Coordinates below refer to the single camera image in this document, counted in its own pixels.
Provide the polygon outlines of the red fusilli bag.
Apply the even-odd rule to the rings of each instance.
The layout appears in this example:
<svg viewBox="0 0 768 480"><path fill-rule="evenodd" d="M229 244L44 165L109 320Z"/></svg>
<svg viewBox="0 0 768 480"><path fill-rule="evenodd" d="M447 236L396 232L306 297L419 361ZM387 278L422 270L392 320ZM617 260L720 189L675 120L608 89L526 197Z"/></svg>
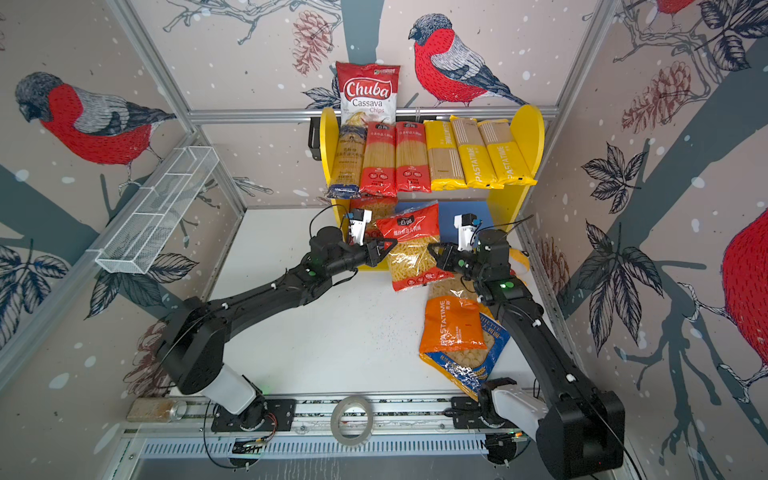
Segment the red fusilli bag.
<svg viewBox="0 0 768 480"><path fill-rule="evenodd" d="M366 237L380 237L381 232L376 226L376 221L391 217L395 214L398 201L393 197L363 197L352 199L352 209L369 210L372 212L371 221L366 225Z"/></svg>
<svg viewBox="0 0 768 480"><path fill-rule="evenodd" d="M437 266L428 251L429 244L440 242L437 202L379 219L376 226L384 238L397 241L397 245L386 256L394 291L452 277L451 273Z"/></svg>

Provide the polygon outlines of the red spaghetti pack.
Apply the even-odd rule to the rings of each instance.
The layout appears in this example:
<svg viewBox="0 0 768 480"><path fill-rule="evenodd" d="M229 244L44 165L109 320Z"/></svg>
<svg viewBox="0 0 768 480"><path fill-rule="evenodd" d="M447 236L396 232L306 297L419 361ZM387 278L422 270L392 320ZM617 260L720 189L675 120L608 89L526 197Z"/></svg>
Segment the red spaghetti pack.
<svg viewBox="0 0 768 480"><path fill-rule="evenodd" d="M396 186L399 192L431 192L425 127L416 122L396 123Z"/></svg>
<svg viewBox="0 0 768 480"><path fill-rule="evenodd" d="M368 126L360 180L362 195L397 196L395 143L394 125L375 123Z"/></svg>

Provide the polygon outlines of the yellow spaghetti pack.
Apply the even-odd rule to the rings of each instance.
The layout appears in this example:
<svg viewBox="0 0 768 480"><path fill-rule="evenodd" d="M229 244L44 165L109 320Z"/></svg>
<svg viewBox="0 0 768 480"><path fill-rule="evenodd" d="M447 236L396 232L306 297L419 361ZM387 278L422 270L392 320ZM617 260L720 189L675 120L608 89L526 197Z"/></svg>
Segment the yellow spaghetti pack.
<svg viewBox="0 0 768 480"><path fill-rule="evenodd" d="M449 121L424 122L431 190L467 189L461 158Z"/></svg>

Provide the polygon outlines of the yellow Pastatime pack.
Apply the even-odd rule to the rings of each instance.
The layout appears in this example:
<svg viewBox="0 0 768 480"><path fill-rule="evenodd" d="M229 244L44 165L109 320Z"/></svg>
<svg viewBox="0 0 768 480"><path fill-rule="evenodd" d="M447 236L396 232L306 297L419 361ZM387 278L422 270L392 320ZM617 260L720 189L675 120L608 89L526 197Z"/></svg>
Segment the yellow Pastatime pack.
<svg viewBox="0 0 768 480"><path fill-rule="evenodd" d="M533 186L536 180L525 162L507 120L485 120L478 124L496 180L493 189L507 185Z"/></svg>
<svg viewBox="0 0 768 480"><path fill-rule="evenodd" d="M457 150L469 188L502 189L478 123L472 118L450 117Z"/></svg>

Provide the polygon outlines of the blue gold spaghetti pack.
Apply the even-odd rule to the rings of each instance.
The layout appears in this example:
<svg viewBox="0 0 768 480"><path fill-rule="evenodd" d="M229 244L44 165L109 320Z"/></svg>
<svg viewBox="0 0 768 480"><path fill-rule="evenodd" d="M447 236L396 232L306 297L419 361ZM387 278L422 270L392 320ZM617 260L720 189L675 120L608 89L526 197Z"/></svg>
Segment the blue gold spaghetti pack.
<svg viewBox="0 0 768 480"><path fill-rule="evenodd" d="M360 179L367 140L367 124L350 119L340 128L327 196L353 199L360 196Z"/></svg>

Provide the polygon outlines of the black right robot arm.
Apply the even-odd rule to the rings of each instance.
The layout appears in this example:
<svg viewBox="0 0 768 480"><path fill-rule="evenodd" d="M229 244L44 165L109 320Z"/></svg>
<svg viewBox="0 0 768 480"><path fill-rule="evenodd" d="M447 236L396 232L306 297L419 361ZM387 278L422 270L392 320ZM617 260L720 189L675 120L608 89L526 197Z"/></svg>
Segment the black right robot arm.
<svg viewBox="0 0 768 480"><path fill-rule="evenodd" d="M482 230L471 250L431 243L438 268L472 282L480 302L510 334L538 381L542 398L515 381L487 381L478 403L492 424L515 424L537 444L555 479L614 470L624 463L625 409L612 391L602 391L578 368L544 321L544 309L509 262L502 230Z"/></svg>

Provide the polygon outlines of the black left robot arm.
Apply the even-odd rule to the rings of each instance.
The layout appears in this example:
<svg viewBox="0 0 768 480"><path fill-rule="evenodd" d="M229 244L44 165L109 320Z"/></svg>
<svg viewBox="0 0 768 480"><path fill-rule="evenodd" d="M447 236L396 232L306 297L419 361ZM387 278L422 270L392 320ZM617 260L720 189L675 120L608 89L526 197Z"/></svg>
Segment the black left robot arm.
<svg viewBox="0 0 768 480"><path fill-rule="evenodd" d="M226 343L274 315L314 302L335 285L334 276L374 267L397 245L394 238L351 245L339 228L321 228L299 264L276 280L223 299L186 300L162 333L160 367L184 395L203 395L234 415L255 408L262 393L224 363Z"/></svg>

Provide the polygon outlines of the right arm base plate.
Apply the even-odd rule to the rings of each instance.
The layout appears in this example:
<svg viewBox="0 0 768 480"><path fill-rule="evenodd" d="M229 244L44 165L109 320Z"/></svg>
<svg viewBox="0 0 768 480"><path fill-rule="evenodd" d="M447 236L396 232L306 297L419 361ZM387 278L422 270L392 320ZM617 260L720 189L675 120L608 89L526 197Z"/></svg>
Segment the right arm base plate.
<svg viewBox="0 0 768 480"><path fill-rule="evenodd" d="M481 429L511 429L519 430L519 427L508 421L491 421L484 417L477 401L468 396L455 396L450 398L450 405L443 411L457 430L481 430Z"/></svg>

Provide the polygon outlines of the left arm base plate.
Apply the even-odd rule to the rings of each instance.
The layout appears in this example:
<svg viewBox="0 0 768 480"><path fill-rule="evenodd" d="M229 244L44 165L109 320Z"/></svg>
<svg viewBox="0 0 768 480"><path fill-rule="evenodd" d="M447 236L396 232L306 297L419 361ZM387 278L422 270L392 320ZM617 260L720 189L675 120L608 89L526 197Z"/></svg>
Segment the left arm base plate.
<svg viewBox="0 0 768 480"><path fill-rule="evenodd" d="M283 432L292 428L297 401L291 398L257 398L240 414L217 405L212 414L214 433Z"/></svg>

